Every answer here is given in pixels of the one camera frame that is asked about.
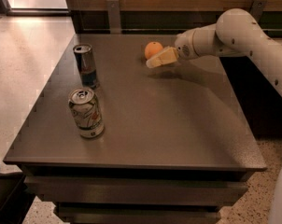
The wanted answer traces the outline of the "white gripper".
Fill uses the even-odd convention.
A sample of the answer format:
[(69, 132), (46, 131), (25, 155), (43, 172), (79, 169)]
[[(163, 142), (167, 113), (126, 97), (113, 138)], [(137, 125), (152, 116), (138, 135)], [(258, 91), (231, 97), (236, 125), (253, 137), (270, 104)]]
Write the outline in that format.
[(174, 63), (180, 58), (184, 60), (197, 59), (205, 55), (214, 55), (215, 27), (206, 26), (190, 29), (176, 36), (175, 47), (166, 47), (146, 61), (148, 68)]

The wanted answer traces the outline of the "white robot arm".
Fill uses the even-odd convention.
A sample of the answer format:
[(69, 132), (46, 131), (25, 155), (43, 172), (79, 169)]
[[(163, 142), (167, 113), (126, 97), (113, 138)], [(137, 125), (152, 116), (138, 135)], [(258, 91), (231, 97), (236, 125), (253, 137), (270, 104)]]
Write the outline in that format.
[[(145, 49), (149, 68), (208, 55), (220, 59), (248, 59), (282, 99), (282, 45), (269, 37), (243, 9), (230, 9), (221, 14), (214, 24), (177, 35), (172, 47), (155, 51)], [(267, 224), (282, 224), (282, 148), (274, 149), (274, 145), (275, 142), (270, 141), (261, 143), (270, 169), (254, 180), (262, 182), (261, 195), (271, 192), (267, 195)]]

